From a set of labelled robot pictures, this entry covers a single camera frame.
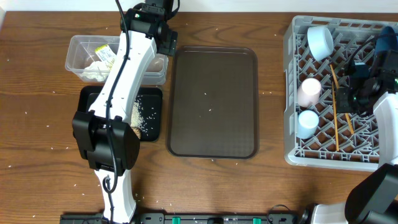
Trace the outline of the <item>brown food scrap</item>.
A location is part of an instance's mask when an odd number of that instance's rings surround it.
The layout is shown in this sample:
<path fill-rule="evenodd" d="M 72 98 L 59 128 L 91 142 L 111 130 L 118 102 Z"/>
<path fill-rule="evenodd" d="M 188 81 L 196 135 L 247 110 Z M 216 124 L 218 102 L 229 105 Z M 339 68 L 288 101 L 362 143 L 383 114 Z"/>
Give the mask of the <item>brown food scrap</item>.
<path fill-rule="evenodd" d="M 134 128 L 133 129 L 134 133 L 136 134 L 136 136 L 140 139 L 141 138 L 141 131 L 139 128 Z"/>

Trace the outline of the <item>large blue plate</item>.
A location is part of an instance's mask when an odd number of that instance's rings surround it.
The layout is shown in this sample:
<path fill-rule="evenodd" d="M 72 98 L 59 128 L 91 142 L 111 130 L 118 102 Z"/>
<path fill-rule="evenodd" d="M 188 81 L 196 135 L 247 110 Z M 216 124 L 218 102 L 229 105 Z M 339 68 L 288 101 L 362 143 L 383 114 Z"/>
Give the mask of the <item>large blue plate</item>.
<path fill-rule="evenodd" d="M 389 36 L 377 39 L 374 53 L 375 55 L 388 50 L 397 50 L 397 36 L 394 36 L 395 33 L 397 33 L 396 28 L 391 26 L 383 28 L 380 34 L 389 34 Z"/>

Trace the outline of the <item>light blue plastic cup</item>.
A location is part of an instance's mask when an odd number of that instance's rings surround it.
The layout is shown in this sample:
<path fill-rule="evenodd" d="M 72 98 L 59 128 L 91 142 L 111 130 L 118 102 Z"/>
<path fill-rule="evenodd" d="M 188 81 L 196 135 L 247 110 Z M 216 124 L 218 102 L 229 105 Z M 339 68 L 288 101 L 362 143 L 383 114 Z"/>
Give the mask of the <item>light blue plastic cup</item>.
<path fill-rule="evenodd" d="M 298 116 L 297 137 L 308 139 L 313 137 L 319 124 L 319 116 L 312 110 L 305 110 Z"/>

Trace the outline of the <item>small light blue bowl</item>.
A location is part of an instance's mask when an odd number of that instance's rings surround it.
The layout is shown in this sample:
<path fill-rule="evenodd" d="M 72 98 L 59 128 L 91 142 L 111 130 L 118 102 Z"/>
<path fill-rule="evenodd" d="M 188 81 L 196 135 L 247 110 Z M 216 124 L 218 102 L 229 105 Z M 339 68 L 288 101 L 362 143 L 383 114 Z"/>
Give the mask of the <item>small light blue bowl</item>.
<path fill-rule="evenodd" d="M 327 26 L 309 27 L 307 40 L 315 60 L 321 61 L 333 53 L 333 38 Z"/>

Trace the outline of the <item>white napkin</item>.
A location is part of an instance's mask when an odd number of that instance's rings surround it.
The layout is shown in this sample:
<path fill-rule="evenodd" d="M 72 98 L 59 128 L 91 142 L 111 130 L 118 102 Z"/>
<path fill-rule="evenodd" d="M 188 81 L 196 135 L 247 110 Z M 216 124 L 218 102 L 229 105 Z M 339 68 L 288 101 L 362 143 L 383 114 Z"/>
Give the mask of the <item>white napkin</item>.
<path fill-rule="evenodd" d="M 86 81 L 104 82 L 109 72 L 105 62 L 95 61 L 83 70 L 80 77 Z"/>

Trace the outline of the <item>brown serving tray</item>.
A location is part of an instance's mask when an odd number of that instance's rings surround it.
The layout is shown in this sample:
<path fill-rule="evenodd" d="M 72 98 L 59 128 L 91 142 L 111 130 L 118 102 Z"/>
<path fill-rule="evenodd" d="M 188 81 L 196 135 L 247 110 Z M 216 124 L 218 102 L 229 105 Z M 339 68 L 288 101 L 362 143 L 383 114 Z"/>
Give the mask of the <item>brown serving tray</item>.
<path fill-rule="evenodd" d="M 254 157 L 259 149 L 257 69 L 251 49 L 179 49 L 170 84 L 169 153 L 205 159 Z"/>

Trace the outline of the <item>wooden chopstick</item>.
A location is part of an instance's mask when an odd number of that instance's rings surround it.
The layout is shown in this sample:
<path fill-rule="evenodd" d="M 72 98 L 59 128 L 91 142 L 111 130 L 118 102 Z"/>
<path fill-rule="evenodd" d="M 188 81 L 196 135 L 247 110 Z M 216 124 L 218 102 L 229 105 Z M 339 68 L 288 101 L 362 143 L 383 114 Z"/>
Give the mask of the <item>wooden chopstick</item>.
<path fill-rule="evenodd" d="M 339 86 L 339 83 L 338 83 L 338 80 L 337 80 L 337 77 L 336 77 L 336 74 L 335 74 L 335 71 L 334 71 L 334 68 L 332 65 L 330 65 L 330 69 L 331 69 L 331 74 L 333 77 L 333 83 L 332 83 L 333 116 L 334 116 L 334 122 L 337 122 L 335 90 L 338 90 L 340 86 Z M 348 124 L 350 133 L 354 134 L 353 125 L 352 125 L 351 118 L 348 113 L 345 113 L 345 118 L 346 118 L 346 122 Z"/>
<path fill-rule="evenodd" d="M 332 92 L 332 105 L 333 105 L 333 122 L 334 122 L 334 130 L 335 130 L 335 147 L 336 147 L 336 151 L 339 151 L 340 146 L 339 146 L 339 136 L 338 136 L 338 124 L 337 124 L 337 114 L 336 114 L 334 82 L 332 82 L 332 84 L 331 84 L 331 92 Z"/>

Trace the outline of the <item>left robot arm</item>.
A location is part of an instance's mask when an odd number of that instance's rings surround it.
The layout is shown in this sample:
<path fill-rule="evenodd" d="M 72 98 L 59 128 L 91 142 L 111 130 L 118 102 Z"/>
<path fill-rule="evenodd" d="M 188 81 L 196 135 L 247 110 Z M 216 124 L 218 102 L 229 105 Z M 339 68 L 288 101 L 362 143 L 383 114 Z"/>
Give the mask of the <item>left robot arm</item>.
<path fill-rule="evenodd" d="M 136 202 L 131 169 L 140 140 L 131 128 L 131 115 L 144 74 L 156 54 L 175 54 L 178 34 L 167 22 L 179 7 L 178 1 L 158 0 L 120 10 L 119 48 L 110 74 L 91 105 L 83 96 L 86 90 L 80 92 L 72 119 L 73 136 L 81 158 L 100 181 L 105 206 L 102 215 L 81 218 L 81 223 L 132 221 Z"/>

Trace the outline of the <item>grey dishwasher rack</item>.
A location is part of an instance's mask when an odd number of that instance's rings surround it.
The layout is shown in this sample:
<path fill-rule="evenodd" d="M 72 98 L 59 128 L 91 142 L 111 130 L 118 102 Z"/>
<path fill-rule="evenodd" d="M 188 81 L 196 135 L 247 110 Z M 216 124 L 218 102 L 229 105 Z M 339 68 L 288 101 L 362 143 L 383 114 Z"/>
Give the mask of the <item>grey dishwasher rack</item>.
<path fill-rule="evenodd" d="M 333 38 L 333 53 L 317 61 L 308 46 L 309 27 L 327 26 Z M 295 16 L 284 35 L 284 72 L 286 107 L 284 111 L 284 158 L 293 166 L 311 166 L 373 172 L 379 164 L 379 136 L 374 116 L 349 114 L 354 134 L 349 131 L 344 114 L 337 114 L 340 150 L 335 147 L 331 84 L 333 66 L 340 86 L 348 86 L 344 76 L 346 61 L 352 55 L 356 63 L 371 65 L 374 44 L 361 44 L 378 35 L 383 28 L 397 28 L 396 22 L 365 21 L 332 17 Z M 297 137 L 298 116 L 304 108 L 297 104 L 297 89 L 306 78 L 316 78 L 321 95 L 310 110 L 319 116 L 313 137 Z"/>

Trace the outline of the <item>pink plastic cup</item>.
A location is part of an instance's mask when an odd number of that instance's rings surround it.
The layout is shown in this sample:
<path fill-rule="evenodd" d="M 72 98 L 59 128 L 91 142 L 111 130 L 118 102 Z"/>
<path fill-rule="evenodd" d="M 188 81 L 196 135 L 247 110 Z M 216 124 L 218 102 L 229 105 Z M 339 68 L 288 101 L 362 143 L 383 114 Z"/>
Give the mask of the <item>pink plastic cup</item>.
<path fill-rule="evenodd" d="M 297 90 L 297 104 L 305 108 L 316 105 L 321 90 L 322 85 L 316 78 L 306 78 Z"/>

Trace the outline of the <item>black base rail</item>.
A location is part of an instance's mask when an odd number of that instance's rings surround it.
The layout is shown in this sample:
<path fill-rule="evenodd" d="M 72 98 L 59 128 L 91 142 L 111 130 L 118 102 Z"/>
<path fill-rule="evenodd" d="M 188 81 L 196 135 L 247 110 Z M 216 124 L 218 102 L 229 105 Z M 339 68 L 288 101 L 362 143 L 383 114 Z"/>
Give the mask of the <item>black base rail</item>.
<path fill-rule="evenodd" d="M 310 213 L 271 212 L 267 215 L 164 215 L 143 213 L 133 216 L 132 224 L 298 224 L 310 223 Z"/>

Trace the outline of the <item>white rice pile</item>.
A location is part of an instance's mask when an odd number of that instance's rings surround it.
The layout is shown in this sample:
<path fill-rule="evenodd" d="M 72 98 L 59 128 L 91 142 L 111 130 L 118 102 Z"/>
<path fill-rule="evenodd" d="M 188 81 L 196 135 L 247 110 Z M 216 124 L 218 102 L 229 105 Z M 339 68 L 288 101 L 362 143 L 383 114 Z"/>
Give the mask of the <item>white rice pile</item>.
<path fill-rule="evenodd" d="M 149 121 L 155 120 L 155 106 L 145 106 L 144 103 L 148 103 L 149 100 L 144 99 L 145 95 L 138 95 L 134 101 L 132 115 L 131 115 L 131 128 L 138 129 L 147 133 L 153 127 L 148 125 Z"/>

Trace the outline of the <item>clear plastic bin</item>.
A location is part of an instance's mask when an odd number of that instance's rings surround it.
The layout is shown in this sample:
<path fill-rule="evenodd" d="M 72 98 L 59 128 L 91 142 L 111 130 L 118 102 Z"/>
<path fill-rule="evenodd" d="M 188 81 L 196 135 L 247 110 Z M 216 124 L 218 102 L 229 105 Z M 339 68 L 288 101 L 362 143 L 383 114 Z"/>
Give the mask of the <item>clear plastic bin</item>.
<path fill-rule="evenodd" d="M 73 72 L 84 82 L 104 83 L 86 81 L 80 77 L 83 70 L 95 61 L 101 61 L 95 54 L 95 49 L 102 45 L 108 44 L 112 51 L 116 54 L 119 49 L 118 36 L 105 35 L 75 35 L 70 41 L 68 48 L 65 68 Z M 144 77 L 143 85 L 163 85 L 166 80 L 168 57 L 157 54 L 149 64 Z"/>

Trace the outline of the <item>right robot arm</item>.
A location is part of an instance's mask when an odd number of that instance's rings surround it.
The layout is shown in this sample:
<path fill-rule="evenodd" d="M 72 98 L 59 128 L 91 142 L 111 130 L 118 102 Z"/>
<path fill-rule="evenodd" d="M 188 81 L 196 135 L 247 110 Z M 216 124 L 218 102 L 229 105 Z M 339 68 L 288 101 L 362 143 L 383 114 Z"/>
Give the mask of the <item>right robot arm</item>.
<path fill-rule="evenodd" d="M 369 78 L 348 96 L 344 110 L 376 118 L 379 167 L 345 202 L 314 206 L 308 223 L 397 223 L 397 51 L 379 52 Z"/>

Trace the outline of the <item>black waste tray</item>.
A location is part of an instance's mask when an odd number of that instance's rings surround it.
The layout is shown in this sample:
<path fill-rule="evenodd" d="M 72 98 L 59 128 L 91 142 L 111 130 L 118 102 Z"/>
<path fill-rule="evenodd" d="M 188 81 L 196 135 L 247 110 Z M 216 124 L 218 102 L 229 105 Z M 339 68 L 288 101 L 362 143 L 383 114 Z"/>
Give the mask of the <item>black waste tray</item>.
<path fill-rule="evenodd" d="M 94 103 L 95 99 L 97 99 L 99 93 L 102 90 L 102 86 L 86 86 L 80 92 L 80 99 L 78 102 L 77 111 L 88 112 L 90 106 Z M 148 125 L 153 127 L 147 133 L 141 131 L 142 142 L 154 142 L 159 138 L 160 135 L 160 125 L 161 125 L 161 112 L 162 112 L 162 90 L 159 88 L 150 88 L 150 87 L 140 87 L 138 95 L 145 95 L 144 99 L 149 100 L 148 103 L 144 103 L 145 106 L 155 106 L 155 111 L 157 114 L 155 115 L 154 121 L 149 121 Z"/>

